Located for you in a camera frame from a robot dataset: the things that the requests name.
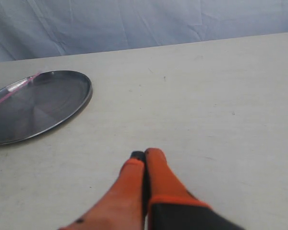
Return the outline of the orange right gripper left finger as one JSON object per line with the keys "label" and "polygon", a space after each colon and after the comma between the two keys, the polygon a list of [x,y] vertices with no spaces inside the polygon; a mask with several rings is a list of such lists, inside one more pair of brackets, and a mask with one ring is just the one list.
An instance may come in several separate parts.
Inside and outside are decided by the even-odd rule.
{"label": "orange right gripper left finger", "polygon": [[62,230],[143,230],[145,154],[132,152],[118,178],[86,213]]}

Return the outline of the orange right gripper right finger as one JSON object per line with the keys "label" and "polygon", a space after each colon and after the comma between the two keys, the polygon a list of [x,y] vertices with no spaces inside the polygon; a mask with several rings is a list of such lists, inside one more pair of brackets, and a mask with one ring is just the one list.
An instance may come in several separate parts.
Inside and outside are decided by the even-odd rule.
{"label": "orange right gripper right finger", "polygon": [[162,150],[145,151],[151,197],[150,230],[240,230],[242,227],[217,214],[194,197],[177,178]]}

